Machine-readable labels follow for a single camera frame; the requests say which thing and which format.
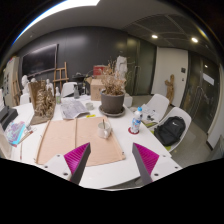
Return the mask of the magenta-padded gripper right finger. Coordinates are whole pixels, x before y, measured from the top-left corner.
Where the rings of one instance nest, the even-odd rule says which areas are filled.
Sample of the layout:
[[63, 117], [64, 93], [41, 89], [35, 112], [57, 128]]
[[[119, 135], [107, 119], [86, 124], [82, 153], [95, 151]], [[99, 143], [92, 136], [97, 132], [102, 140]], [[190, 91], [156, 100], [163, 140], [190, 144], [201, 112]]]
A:
[[144, 185], [181, 170], [181, 167], [169, 156], [159, 155], [137, 143], [133, 144], [132, 153]]

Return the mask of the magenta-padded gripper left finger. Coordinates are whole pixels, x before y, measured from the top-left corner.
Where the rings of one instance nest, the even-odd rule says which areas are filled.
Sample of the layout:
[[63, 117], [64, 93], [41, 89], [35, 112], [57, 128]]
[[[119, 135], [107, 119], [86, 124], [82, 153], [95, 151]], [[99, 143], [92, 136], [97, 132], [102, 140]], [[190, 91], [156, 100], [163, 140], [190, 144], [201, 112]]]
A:
[[76, 185], [81, 181], [88, 157], [91, 153], [89, 143], [81, 145], [65, 155], [57, 154], [42, 168]]

